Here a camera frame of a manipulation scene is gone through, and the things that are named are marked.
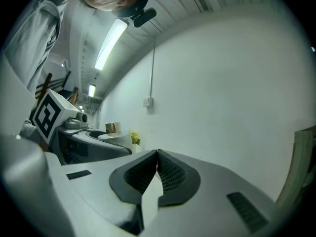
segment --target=electrical outlet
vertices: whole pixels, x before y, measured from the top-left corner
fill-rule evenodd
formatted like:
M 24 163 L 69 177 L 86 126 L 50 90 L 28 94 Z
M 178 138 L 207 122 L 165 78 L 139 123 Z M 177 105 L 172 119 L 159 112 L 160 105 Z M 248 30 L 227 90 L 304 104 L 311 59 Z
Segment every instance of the electrical outlet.
M 149 108 L 153 106 L 154 99 L 152 97 L 145 97 L 143 100 L 143 107 Z

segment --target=fluorescent light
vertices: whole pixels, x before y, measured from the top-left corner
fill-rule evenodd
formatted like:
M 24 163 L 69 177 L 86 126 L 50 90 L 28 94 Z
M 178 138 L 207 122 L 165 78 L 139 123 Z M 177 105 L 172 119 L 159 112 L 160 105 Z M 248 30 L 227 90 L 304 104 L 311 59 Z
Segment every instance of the fluorescent light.
M 112 51 L 113 47 L 115 46 L 116 42 L 118 41 L 122 33 L 127 28 L 127 26 L 127 23 L 118 18 L 114 21 L 100 48 L 97 62 L 94 66 L 96 69 L 103 69 L 105 62 L 107 61 L 110 55 L 110 52 Z
M 89 86 L 89 93 L 88 93 L 89 97 L 93 97 L 94 96 L 94 91 L 95 91 L 95 85 L 90 84 L 90 86 Z

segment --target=metal container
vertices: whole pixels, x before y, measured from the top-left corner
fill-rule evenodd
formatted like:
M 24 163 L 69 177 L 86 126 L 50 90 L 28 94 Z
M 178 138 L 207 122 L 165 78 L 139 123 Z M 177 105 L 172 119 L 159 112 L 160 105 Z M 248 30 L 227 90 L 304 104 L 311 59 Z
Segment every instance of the metal container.
M 106 133 L 122 133 L 120 122 L 105 124 Z

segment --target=person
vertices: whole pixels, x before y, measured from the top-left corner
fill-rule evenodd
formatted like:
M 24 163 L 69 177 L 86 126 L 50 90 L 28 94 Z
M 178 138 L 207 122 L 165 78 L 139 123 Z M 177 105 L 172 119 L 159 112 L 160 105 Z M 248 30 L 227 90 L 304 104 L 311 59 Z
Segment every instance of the person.
M 1 50 L 1 57 L 16 73 L 23 85 L 33 95 L 49 51 L 56 43 L 64 9 L 70 0 L 32 0 L 24 9 L 8 34 Z M 89 7 L 116 14 L 132 15 L 142 10 L 148 0 L 81 0 Z M 41 145 L 47 145 L 39 132 L 26 119 L 20 135 Z

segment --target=ceiling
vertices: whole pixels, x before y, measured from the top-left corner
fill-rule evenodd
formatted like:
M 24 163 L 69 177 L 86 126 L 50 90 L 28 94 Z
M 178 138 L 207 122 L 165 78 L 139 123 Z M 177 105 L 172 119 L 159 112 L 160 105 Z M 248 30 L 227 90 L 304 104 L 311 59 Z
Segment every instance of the ceiling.
M 130 22 L 105 67 L 99 71 L 94 65 L 102 42 L 116 17 L 110 12 L 87 8 L 79 0 L 72 0 L 66 7 L 61 35 L 52 53 L 63 55 L 70 62 L 75 86 L 79 88 L 79 102 L 94 113 L 115 75 L 157 35 L 204 11 L 216 13 L 227 6 L 259 3 L 279 13 L 288 14 L 286 6 L 279 0 L 148 0 L 145 9 L 153 7 L 157 16 L 140 28 L 134 28 Z M 93 98 L 87 96 L 91 83 L 96 85 Z

